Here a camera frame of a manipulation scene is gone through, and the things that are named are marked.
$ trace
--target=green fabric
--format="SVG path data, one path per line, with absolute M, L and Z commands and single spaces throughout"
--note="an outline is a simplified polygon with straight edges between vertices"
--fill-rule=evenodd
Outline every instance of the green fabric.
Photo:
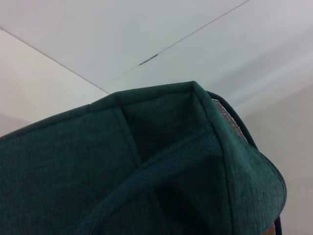
M 284 180 L 196 82 L 115 93 L 2 137 L 0 234 L 75 234 L 144 163 L 203 128 L 223 157 L 132 198 L 102 234 L 261 234 L 285 204 Z M 196 145 L 182 155 L 197 158 Z

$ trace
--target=stitching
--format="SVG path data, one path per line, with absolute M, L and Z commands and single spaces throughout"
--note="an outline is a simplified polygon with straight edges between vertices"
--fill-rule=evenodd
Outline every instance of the stitching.
M 120 110 L 120 112 L 122 113 L 122 115 L 123 115 L 124 118 L 125 118 L 125 116 L 124 116 L 124 113 L 123 113 L 123 111 L 122 111 L 121 106 L 119 105 L 119 100 L 117 99 L 116 96 L 114 96 L 114 97 L 115 97 L 115 100 L 117 101 L 118 105 L 116 105 L 114 108 L 112 108 L 112 110 L 113 110 L 113 113 L 114 113 L 114 115 L 115 115 L 115 118 L 117 119 L 118 126 L 119 126 L 119 128 L 120 128 L 120 131 L 121 131 L 121 133 L 122 133 L 122 135 L 123 135 L 123 137 L 124 137 L 124 139 L 125 139 L 125 141 L 126 141 L 126 143 L 127 143 L 127 147 L 128 147 L 128 149 L 129 149 L 129 151 L 130 151 L 130 153 L 131 153 L 133 163 L 134 163 L 134 165 L 135 165 L 136 168 L 137 168 L 138 165 L 137 165 L 137 162 L 136 162 L 136 160 L 135 160 L 134 153 L 133 153 L 133 151 L 132 151 L 132 148 L 130 147 L 129 141 L 127 140 L 126 133 L 125 133 L 125 131 L 123 131 L 122 124 L 121 124 L 121 120 L 120 120 L 119 116 L 117 115 L 115 109 L 119 108 L 119 110 Z
M 206 118 L 207 118 L 208 121 L 211 123 L 211 120 L 209 119 L 209 117 L 208 117 L 208 115 L 207 115 L 207 112 L 206 112 L 206 109 L 204 108 L 204 105 L 203 105 L 202 100 L 199 98 L 198 93 L 195 92 L 194 84 L 193 84 L 193 91 L 194 91 L 193 93 L 195 93 L 195 95 L 196 95 L 196 97 L 197 97 L 199 103 L 201 104 L 202 109 L 204 110 L 204 113 L 205 113 Z M 216 134 L 216 136 L 217 136 L 217 139 L 218 139 L 218 141 L 219 141 L 219 143 L 220 143 L 220 145 L 221 145 L 220 136 L 217 135 L 215 126 L 212 125 L 212 127 L 213 127 L 213 130 L 214 130 L 214 132 L 215 132 L 215 134 Z M 229 210 L 230 210 L 230 214 L 231 214 L 231 217 L 230 217 L 230 218 L 231 218 L 231 226 L 232 226 L 231 231 L 232 231 L 232 234 L 234 235 L 234 220 L 233 220 L 234 213 L 233 213 L 233 209 L 232 209 L 232 206 L 231 206 L 231 203 L 230 203 L 230 194 L 229 194 L 229 190 L 228 190 L 228 188 L 229 188 L 229 182 L 228 182 L 228 176 L 227 176 L 225 158 L 223 158 L 223 165 L 224 165 L 224 171 L 225 171 L 225 179 L 226 179 L 226 190 L 227 190 L 227 196 L 228 196 L 228 204 L 229 204 Z
M 242 141 L 244 144 L 247 144 L 247 142 L 243 141 L 243 139 L 239 139 L 239 141 Z M 258 150 L 256 150 L 255 148 L 252 148 L 249 146 L 249 149 L 251 149 L 252 151 L 254 151 L 256 153 L 256 155 L 262 159 L 262 160 L 265 160 L 265 164 L 269 166 L 269 168 L 271 169 L 272 173 L 274 173 L 276 175 L 276 177 L 278 178 L 279 182 L 280 182 L 280 185 L 282 187 L 282 190 L 285 191 L 286 190 L 286 184 L 285 184 L 285 181 L 282 179 L 282 176 L 280 175 L 279 172 L 277 172 L 277 170 L 269 163 L 269 159 L 267 159 L 266 156 L 264 156 L 261 152 L 259 152 Z M 284 208 L 284 205 L 286 203 L 286 199 L 287 199 L 287 196 L 286 194 L 284 193 L 284 203 L 283 205 L 281 206 L 281 209 L 280 209 L 280 212 L 283 211 L 283 208 Z
M 140 104 L 140 103 L 143 103 L 143 102 L 147 102 L 147 101 L 150 101 L 150 100 L 154 100 L 154 99 L 161 98 L 161 97 L 163 97 L 163 96 L 165 96 L 165 95 L 168 95 L 168 94 L 182 94 L 182 93 L 188 93 L 188 92 L 190 92 L 190 91 L 176 92 L 176 93 L 167 93 L 167 94 L 162 94 L 162 95 L 160 95 L 160 96 L 156 96 L 155 98 L 150 98 L 150 99 L 146 99 L 146 100 L 143 100 L 143 101 L 132 102 L 132 103 L 129 103 L 129 104 L 122 104 L 122 105 L 123 105 L 123 106 L 128 106 L 128 105 L 132 105 L 132 104 Z M 41 126 L 41 127 L 38 128 L 38 129 L 32 129 L 32 130 L 28 130 L 28 131 L 23 132 L 23 133 L 19 133 L 19 134 L 17 134 L 17 135 L 10 136 L 10 135 L 14 134 L 15 132 L 22 131 L 22 130 L 23 130 L 23 128 L 22 128 L 22 129 L 20 129 L 20 130 L 17 130 L 17 131 L 15 131 L 15 132 L 12 132 L 12 133 L 10 133 L 10 134 L 8 134 L 8 135 L 5 135 L 5 136 L 1 137 L 1 138 L 0 138 L 0 142 L 1 142 L 1 141 L 3 141 L 3 142 L 9 141 L 9 140 L 11 140 L 12 138 L 21 137 L 21 136 L 23 136 L 23 135 L 27 135 L 27 134 L 32 133 L 32 132 L 34 132 L 34 131 L 38 131 L 38 130 L 41 130 L 41 129 L 44 129 L 44 128 L 48 128 L 48 127 L 53 126 L 53 125 L 56 125 L 56 124 L 60 124 L 60 123 L 63 123 L 63 122 L 69 121 L 69 120 L 81 118 L 81 117 L 83 117 L 83 116 L 85 116 L 85 115 L 88 115 L 88 114 L 91 114 L 91 113 L 97 113 L 97 112 L 102 112 L 102 111 L 105 111 L 105 110 L 113 109 L 113 108 L 115 108 L 115 107 L 117 107 L 117 106 L 119 106 L 119 105 L 120 105 L 120 104 L 112 105 L 112 106 L 109 106 L 109 107 L 106 107 L 106 108 L 102 108 L 102 109 L 99 109 L 99 110 L 91 111 L 91 110 L 90 110 L 90 104 L 88 104 L 88 105 L 87 105 L 87 112 L 85 112 L 84 114 L 81 114 L 81 115 L 78 115 L 78 116 L 75 116 L 75 117 L 66 118 L 66 119 L 64 119 L 64 120 L 62 120 L 62 121 L 56 121 L 56 122 L 54 122 L 54 123 L 50 123 L 50 124 L 47 124 L 47 125 L 45 125 L 45 126 Z M 33 125 L 36 125 L 37 123 L 42 122 L 43 120 L 40 120 L 40 121 L 35 122 L 35 123 L 33 123 L 33 124 L 29 125 L 29 126 L 26 126 L 25 128 L 31 127 L 31 126 L 33 126 Z

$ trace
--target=dark green bag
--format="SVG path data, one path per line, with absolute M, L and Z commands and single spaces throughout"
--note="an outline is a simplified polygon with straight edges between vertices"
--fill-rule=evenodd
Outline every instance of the dark green bag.
M 1 235 L 256 235 L 286 200 L 196 82 L 45 119 L 2 137 L 0 157 Z

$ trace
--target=bag handle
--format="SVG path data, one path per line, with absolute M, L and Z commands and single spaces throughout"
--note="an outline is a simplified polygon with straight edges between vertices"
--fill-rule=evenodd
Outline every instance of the bag handle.
M 205 160 L 222 158 L 213 127 L 207 125 L 161 150 L 144 162 L 126 181 L 106 196 L 83 220 L 78 235 L 97 235 L 107 220 L 135 196 L 148 193 Z

